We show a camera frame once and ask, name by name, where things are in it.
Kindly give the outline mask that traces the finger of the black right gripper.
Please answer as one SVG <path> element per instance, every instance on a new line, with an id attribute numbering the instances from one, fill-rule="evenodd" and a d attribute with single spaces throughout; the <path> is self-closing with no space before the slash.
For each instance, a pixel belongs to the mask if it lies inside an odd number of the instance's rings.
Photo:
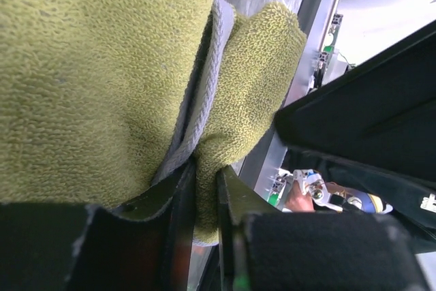
<path id="1" fill-rule="evenodd" d="M 393 172 L 435 168 L 435 26 L 281 109 L 282 141 Z"/>
<path id="2" fill-rule="evenodd" d="M 400 176 L 378 173 L 296 149 L 289 150 L 289 169 L 314 169 L 327 182 L 378 196 L 393 207 L 391 215 L 411 235 L 417 254 L 435 251 L 435 214 L 420 207 L 425 197 L 435 194 L 434 189 Z"/>

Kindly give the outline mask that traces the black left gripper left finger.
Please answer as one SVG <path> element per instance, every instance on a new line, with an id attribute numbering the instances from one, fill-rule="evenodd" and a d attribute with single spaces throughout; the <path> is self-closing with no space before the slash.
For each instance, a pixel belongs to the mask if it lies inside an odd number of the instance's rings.
<path id="1" fill-rule="evenodd" d="M 113 210 L 1 205 L 2 290 L 185 290 L 195 221 L 188 161 Z"/>

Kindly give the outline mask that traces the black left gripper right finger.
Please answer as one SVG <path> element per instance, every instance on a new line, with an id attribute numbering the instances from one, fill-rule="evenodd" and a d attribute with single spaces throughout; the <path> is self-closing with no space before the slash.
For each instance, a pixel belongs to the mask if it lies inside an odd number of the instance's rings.
<path id="1" fill-rule="evenodd" d="M 282 213 L 231 167 L 216 176 L 223 290 L 428 290 L 387 215 Z"/>

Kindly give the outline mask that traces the grey yellow frog towel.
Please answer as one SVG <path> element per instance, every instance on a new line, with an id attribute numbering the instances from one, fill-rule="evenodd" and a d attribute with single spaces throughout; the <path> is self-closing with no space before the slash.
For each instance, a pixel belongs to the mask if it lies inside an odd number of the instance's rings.
<path id="1" fill-rule="evenodd" d="M 1 0 L 1 201 L 113 208 L 195 157 L 194 238 L 215 244 L 215 174 L 280 100 L 252 97 L 271 76 L 255 15 L 224 0 Z"/>

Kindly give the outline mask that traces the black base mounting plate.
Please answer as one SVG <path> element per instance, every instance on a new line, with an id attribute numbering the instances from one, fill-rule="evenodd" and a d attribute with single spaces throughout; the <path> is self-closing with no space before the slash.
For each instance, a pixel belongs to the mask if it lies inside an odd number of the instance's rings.
<path id="1" fill-rule="evenodd" d="M 253 20 L 265 22 L 267 42 L 262 53 L 269 62 L 266 88 L 253 93 L 259 101 L 279 98 L 274 111 L 303 97 L 313 70 L 312 58 L 318 53 L 322 31 L 334 0 L 297 0 L 297 12 L 278 0 L 267 3 Z M 286 146 L 280 141 L 274 126 L 270 126 L 260 141 L 245 157 L 239 177 L 251 189 L 265 191 L 272 186 L 281 167 Z"/>

